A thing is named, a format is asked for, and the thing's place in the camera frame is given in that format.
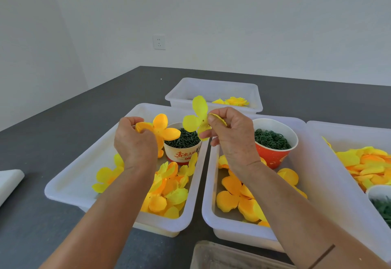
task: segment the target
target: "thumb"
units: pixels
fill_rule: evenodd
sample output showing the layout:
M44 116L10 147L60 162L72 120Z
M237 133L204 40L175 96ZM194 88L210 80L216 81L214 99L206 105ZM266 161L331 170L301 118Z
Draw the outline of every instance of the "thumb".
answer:
M225 130L227 130L227 125L224 124L223 121L223 119L219 119L212 114L208 114L208 123L218 136L224 134Z

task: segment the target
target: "power outlet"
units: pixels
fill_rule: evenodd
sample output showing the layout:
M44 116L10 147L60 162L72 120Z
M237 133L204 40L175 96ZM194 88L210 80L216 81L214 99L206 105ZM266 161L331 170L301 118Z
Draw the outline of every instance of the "power outlet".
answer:
M153 35L153 48L166 49L166 37L164 35Z

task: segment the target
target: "wall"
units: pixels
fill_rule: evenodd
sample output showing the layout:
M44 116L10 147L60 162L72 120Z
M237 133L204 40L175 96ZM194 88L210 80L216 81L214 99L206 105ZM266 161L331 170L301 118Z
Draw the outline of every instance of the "wall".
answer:
M56 0L0 0L0 130L86 90Z
M58 2L90 88L139 65L391 86L390 0Z

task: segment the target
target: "person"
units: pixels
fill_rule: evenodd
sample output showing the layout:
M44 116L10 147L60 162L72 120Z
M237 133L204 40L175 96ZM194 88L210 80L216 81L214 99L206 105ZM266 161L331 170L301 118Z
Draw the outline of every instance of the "person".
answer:
M388 265L357 239L318 211L275 171L261 163L254 143L252 120L227 107L208 115L214 137L230 169L261 206L285 252L299 269L377 268ZM122 118L114 147L125 163L124 172L102 193L41 269L113 268L154 179L157 144L150 131L138 133L139 117Z

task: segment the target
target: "table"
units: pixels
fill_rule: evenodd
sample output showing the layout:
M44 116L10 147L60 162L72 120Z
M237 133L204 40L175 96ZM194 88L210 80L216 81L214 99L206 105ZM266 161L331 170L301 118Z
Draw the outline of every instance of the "table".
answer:
M164 96L183 77L255 83L262 114L391 128L387 86L140 66L0 132L0 170L26 174L0 208L0 268L37 268L56 249L84 213L47 199L46 184L136 104L170 105ZM201 214L207 165L189 227L175 238L133 229L116 268L188 268L200 240L290 262L283 253L214 235Z

